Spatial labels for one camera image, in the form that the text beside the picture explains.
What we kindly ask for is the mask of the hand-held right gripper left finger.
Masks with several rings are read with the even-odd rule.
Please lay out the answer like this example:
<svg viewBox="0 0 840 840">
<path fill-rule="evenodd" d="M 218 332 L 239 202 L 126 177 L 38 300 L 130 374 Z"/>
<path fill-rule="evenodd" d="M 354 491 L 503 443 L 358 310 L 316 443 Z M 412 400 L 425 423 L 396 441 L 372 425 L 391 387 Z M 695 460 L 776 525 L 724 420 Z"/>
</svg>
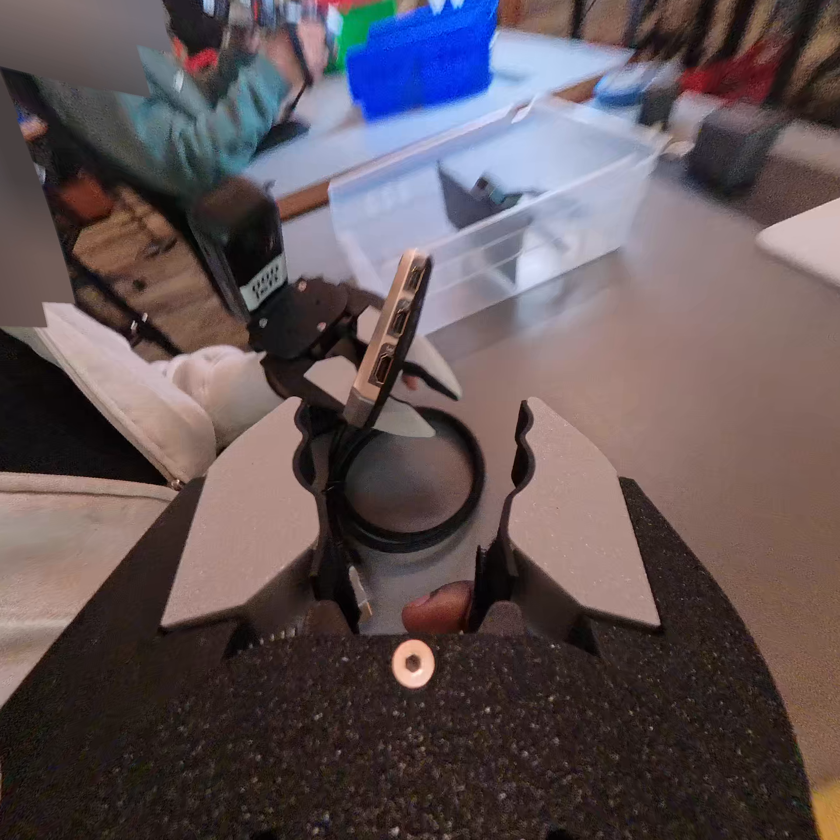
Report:
<svg viewBox="0 0 840 840">
<path fill-rule="evenodd" d="M 162 629 L 238 619 L 257 634 L 283 634 L 301 624 L 320 522 L 295 470 L 300 407 L 297 398 L 280 404 L 207 471 Z"/>
</svg>

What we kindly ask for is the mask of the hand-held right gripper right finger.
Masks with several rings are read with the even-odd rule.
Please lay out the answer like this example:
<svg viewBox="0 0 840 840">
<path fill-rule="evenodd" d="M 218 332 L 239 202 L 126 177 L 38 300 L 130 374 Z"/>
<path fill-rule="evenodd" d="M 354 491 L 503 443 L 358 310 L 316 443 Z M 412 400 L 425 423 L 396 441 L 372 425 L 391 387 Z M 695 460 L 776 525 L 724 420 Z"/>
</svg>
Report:
<svg viewBox="0 0 840 840">
<path fill-rule="evenodd" d="M 534 632 L 569 632 L 584 618 L 657 632 L 657 605 L 619 476 L 607 457 L 547 403 L 520 404 L 496 537 L 476 558 L 474 628 L 500 602 Z"/>
</svg>

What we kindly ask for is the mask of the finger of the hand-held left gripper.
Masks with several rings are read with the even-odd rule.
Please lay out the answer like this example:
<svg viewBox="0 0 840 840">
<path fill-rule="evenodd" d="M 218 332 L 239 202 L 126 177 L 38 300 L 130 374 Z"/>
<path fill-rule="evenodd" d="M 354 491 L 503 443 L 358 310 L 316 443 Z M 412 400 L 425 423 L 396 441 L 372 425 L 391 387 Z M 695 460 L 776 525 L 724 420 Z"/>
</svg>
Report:
<svg viewBox="0 0 840 840">
<path fill-rule="evenodd" d="M 366 308 L 358 317 L 358 340 L 365 347 L 371 344 L 380 315 L 379 309 Z M 415 335 L 402 369 L 404 373 L 419 378 L 428 387 L 449 399 L 461 399 L 461 386 L 455 373 L 426 336 Z"/>
<path fill-rule="evenodd" d="M 368 417 L 364 420 L 360 419 L 358 423 L 347 420 L 344 410 L 351 396 L 356 373 L 356 368 L 349 360 L 335 356 L 315 363 L 305 374 L 305 378 L 338 404 L 333 412 L 352 427 L 405 438 L 434 438 L 436 436 L 433 425 L 424 419 L 415 406 L 392 396 L 385 399 L 375 419 Z"/>
</svg>

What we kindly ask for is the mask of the silver port switch box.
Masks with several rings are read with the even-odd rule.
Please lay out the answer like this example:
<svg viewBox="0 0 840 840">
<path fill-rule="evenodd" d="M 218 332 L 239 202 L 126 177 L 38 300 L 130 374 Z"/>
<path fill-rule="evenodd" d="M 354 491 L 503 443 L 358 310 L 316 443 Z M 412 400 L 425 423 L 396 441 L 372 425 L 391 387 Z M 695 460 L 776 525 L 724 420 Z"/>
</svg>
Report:
<svg viewBox="0 0 840 840">
<path fill-rule="evenodd" d="M 358 317 L 355 337 L 364 352 L 343 411 L 347 424 L 372 428 L 381 414 L 414 341 L 432 266 L 423 251 L 404 252 L 385 301 Z"/>
</svg>

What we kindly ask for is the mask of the clear plastic bin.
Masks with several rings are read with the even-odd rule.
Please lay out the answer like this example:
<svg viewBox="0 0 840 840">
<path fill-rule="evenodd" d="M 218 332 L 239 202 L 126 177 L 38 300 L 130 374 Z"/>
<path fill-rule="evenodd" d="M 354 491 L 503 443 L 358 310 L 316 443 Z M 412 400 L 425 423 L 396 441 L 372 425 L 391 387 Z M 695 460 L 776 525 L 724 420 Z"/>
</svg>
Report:
<svg viewBox="0 0 840 840">
<path fill-rule="evenodd" d="M 432 258 L 418 327 L 432 333 L 624 247 L 666 142 L 594 108 L 532 100 L 333 181 L 333 230 L 360 286 L 381 295 L 403 252 Z M 489 173 L 543 194 L 457 230 L 438 162 L 465 186 Z"/>
</svg>

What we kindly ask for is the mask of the person's left forearm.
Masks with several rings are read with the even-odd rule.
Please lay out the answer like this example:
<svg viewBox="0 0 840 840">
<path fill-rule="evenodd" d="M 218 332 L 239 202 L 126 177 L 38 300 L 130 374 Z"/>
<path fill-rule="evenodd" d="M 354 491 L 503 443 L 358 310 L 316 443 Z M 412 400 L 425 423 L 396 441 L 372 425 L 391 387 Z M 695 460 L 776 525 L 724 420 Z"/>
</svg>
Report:
<svg viewBox="0 0 840 840">
<path fill-rule="evenodd" d="M 264 358 L 264 353 L 214 345 L 151 366 L 204 410 L 222 451 L 285 400 L 268 384 Z"/>
</svg>

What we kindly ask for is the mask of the grey desk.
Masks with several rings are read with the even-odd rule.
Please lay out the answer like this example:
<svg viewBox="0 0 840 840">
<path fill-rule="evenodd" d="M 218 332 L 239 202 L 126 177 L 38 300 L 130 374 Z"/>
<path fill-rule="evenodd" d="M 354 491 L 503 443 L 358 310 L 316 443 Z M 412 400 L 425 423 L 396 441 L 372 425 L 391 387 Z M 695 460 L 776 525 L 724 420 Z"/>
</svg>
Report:
<svg viewBox="0 0 840 840">
<path fill-rule="evenodd" d="M 837 194 L 768 163 L 746 202 L 652 176 L 629 243 L 436 331 L 464 388 L 446 405 L 486 454 L 455 558 L 373 584 L 374 634 L 403 604 L 470 575 L 511 486 L 520 401 L 536 396 L 636 480 L 706 566 L 768 663 L 819 788 L 838 780 L 838 290 L 770 259 L 760 224 Z"/>
</svg>

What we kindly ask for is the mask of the dark flat device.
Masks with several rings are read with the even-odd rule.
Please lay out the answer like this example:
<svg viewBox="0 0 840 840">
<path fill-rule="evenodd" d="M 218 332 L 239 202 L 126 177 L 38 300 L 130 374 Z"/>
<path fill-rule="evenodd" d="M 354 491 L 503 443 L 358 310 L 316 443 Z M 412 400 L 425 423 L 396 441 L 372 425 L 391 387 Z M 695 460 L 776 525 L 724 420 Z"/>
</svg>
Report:
<svg viewBox="0 0 840 840">
<path fill-rule="evenodd" d="M 473 185 L 465 186 L 442 162 L 437 163 L 437 176 L 447 219 L 457 230 L 504 213 L 525 198 L 536 198 L 543 194 L 543 190 L 535 187 L 509 191 L 489 173 L 480 175 Z"/>
</svg>

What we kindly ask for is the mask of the blue plastic bin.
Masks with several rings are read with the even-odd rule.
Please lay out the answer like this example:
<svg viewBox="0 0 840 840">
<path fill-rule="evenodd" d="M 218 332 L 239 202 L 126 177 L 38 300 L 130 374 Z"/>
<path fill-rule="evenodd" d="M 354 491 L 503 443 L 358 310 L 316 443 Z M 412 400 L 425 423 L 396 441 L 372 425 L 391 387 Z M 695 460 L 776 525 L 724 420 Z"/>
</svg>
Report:
<svg viewBox="0 0 840 840">
<path fill-rule="evenodd" d="M 374 23 L 346 54 L 353 104 L 372 122 L 486 91 L 497 10 L 498 1 L 444 2 Z"/>
</svg>

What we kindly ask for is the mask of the white table wooden edge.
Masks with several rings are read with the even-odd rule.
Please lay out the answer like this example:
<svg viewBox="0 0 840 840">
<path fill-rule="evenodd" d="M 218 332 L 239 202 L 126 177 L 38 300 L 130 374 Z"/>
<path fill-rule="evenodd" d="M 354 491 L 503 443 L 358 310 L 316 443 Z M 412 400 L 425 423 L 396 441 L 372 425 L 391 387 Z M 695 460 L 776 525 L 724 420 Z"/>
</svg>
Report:
<svg viewBox="0 0 840 840">
<path fill-rule="evenodd" d="M 491 51 L 489 88 L 472 98 L 367 122 L 343 75 L 323 78 L 297 108 L 309 131 L 258 156 L 245 175 L 268 184 L 283 220 L 329 204 L 331 181 L 398 152 L 532 98 L 581 101 L 607 71 L 627 62 L 626 49 L 502 29 Z"/>
</svg>

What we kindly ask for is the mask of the blue tape roll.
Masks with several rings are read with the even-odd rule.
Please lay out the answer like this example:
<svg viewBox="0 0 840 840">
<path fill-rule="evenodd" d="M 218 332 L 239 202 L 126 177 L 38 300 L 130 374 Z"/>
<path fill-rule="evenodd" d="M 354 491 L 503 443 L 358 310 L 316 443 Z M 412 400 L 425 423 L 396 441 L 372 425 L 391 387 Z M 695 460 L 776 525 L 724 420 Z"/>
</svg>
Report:
<svg viewBox="0 0 840 840">
<path fill-rule="evenodd" d="M 658 63 L 626 64 L 605 74 L 593 89 L 594 102 L 606 109 L 624 109 L 637 105 L 658 73 Z"/>
</svg>

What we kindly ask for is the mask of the small black charger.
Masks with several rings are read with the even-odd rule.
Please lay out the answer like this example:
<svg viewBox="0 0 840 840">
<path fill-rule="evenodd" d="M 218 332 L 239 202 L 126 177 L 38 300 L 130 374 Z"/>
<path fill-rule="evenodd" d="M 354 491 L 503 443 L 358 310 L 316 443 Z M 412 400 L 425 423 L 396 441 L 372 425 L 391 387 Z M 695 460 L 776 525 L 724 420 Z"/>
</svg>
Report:
<svg viewBox="0 0 840 840">
<path fill-rule="evenodd" d="M 678 80 L 664 84 L 651 84 L 641 97 L 637 123 L 648 128 L 667 127 L 680 93 Z"/>
</svg>

